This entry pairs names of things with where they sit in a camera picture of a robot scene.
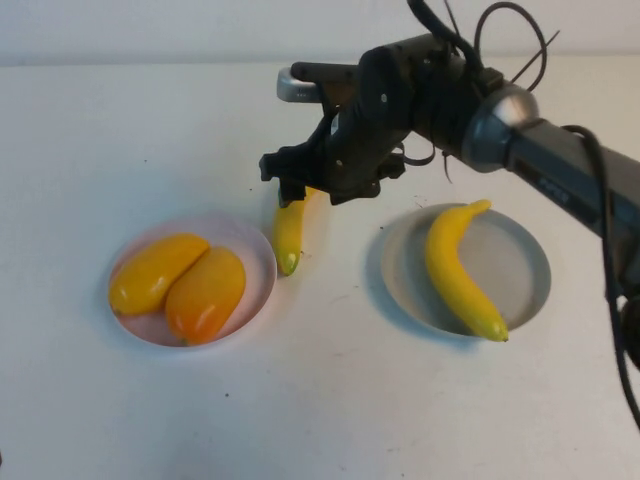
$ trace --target yellow mango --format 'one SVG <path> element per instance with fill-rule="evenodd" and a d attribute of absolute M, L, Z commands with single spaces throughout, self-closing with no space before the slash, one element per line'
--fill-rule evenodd
<path fill-rule="evenodd" d="M 209 243 L 192 233 L 178 233 L 144 248 L 116 274 L 109 286 L 109 304 L 121 315 L 161 310 L 169 288 Z"/>

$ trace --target white wall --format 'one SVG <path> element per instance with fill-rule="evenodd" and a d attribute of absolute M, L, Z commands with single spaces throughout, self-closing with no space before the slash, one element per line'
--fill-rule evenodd
<path fill-rule="evenodd" d="M 492 3 L 451 2 L 468 37 Z M 520 3 L 557 52 L 640 52 L 640 0 Z M 534 48 L 512 13 L 487 26 L 487 52 Z M 421 31 L 405 0 L 0 0 L 0 65 L 354 58 Z"/>

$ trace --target gray plate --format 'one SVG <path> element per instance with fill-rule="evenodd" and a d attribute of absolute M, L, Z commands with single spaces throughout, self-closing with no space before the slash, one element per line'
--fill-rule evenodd
<path fill-rule="evenodd" d="M 396 303 L 414 319 L 457 335 L 473 334 L 447 308 L 425 266 L 427 232 L 444 210 L 427 207 L 402 218 L 382 252 L 382 278 Z M 459 257 L 473 280 L 491 298 L 512 331 L 531 320 L 551 289 L 551 269 L 540 244 L 509 217 L 489 210 L 474 218 L 459 245 Z"/>

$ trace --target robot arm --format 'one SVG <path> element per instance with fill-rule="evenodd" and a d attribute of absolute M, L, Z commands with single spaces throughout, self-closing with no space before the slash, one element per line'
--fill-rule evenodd
<path fill-rule="evenodd" d="M 640 428 L 624 359 L 626 351 L 640 369 L 640 163 L 600 147 L 581 127 L 540 118 L 529 91 L 485 68 L 477 47 L 422 0 L 408 3 L 434 35 L 370 50 L 357 66 L 297 63 L 281 71 L 278 96 L 322 103 L 324 117 L 305 143 L 262 157 L 262 180 L 280 179 L 283 207 L 303 199 L 305 186 L 327 192 L 333 205 L 375 197 L 380 180 L 433 158 L 395 153 L 412 131 L 434 153 L 441 149 L 478 172 L 515 173 L 603 239 L 616 361 Z M 622 313 L 621 295 L 628 300 Z"/>

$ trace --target orange mango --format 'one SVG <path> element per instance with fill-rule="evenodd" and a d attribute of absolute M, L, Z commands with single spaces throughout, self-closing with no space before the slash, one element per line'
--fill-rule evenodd
<path fill-rule="evenodd" d="M 227 248 L 211 248 L 169 290 L 169 329 L 187 345 L 211 342 L 240 303 L 245 286 L 242 261 Z"/>

